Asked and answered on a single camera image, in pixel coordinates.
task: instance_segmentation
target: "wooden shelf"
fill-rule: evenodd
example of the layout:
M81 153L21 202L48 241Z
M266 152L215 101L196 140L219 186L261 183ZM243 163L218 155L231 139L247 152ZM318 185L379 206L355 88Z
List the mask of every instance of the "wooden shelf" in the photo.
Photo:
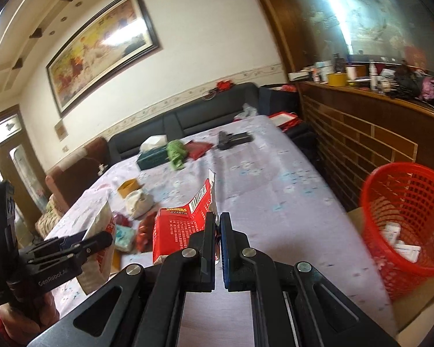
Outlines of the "wooden shelf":
M416 103L412 103L410 101L406 101L406 100L402 100L402 99L391 99L390 97L388 97L386 95L379 94L377 92L359 90L359 89L357 89L355 87L351 87L351 86L332 87L332 86L328 86L327 84L320 84L320 83L311 82L311 81L302 81L301 83L308 84L309 86L320 87L322 89L327 89L327 90L349 92L349 93L353 93L353 94L362 95L365 97L372 97L374 99L386 101L387 103L393 103L393 104L401 105L403 107L409 108L411 110L420 112L426 116L434 118L434 111L431 111L429 108L426 108L426 107L417 105Z

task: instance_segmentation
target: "red mesh basket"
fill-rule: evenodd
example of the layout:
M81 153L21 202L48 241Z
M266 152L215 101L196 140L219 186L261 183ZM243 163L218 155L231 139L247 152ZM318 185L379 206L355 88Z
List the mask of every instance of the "red mesh basket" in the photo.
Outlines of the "red mesh basket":
M391 300L434 277L434 171L415 163L377 168L361 191L363 240L378 266ZM419 245L416 263L400 256L381 236L387 222L401 226L399 240Z

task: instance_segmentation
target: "bottle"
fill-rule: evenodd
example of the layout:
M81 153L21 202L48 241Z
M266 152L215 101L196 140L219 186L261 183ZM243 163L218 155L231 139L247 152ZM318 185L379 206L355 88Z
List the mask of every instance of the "bottle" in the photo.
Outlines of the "bottle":
M312 77L314 82L320 82L320 76L318 75L318 70L315 67L312 67Z
M373 61L370 62L370 89L372 91L378 91L378 69Z

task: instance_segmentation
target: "black leather sofa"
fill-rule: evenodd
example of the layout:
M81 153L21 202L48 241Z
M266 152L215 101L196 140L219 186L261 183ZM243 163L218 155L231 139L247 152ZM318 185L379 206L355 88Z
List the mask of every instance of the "black leather sofa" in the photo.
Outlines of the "black leather sofa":
M244 103L259 109L259 88L254 83L237 84L210 100L193 100L117 133L108 142L111 164L137 155L152 135L166 134L171 141L231 123Z

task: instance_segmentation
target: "hand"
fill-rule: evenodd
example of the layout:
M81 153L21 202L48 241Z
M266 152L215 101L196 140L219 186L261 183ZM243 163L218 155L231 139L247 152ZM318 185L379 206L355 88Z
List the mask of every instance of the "hand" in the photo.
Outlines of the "hand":
M42 327L34 321L24 316L20 311L4 304L0 306L0 319L8 336L16 343L26 345L38 334L48 329L51 325L58 322L60 314L56 310L54 298L51 292L43 296L44 305L39 310L40 323Z

